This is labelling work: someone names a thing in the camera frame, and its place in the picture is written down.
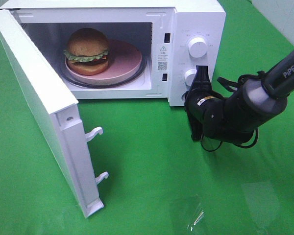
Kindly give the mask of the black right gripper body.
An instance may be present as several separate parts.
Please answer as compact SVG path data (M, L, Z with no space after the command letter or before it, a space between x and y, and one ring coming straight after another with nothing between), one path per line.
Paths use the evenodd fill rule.
M200 141L203 134L204 115L212 107L209 99L223 100L223 96L212 90L210 82L194 80L184 102L193 141Z

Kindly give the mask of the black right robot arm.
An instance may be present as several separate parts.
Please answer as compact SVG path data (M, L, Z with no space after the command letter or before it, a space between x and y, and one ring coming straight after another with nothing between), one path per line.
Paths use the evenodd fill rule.
M230 97L212 89L207 66L197 66L184 102L191 138L245 148L244 143L258 137L259 126L285 110L294 91L294 50L268 72L244 74L237 82L219 77L218 82L232 92Z

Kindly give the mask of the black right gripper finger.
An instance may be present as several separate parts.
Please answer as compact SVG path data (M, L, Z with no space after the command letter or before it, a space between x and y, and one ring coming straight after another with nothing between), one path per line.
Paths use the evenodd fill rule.
M210 77L208 74L208 66L196 65L196 73L192 82L198 85L211 85Z

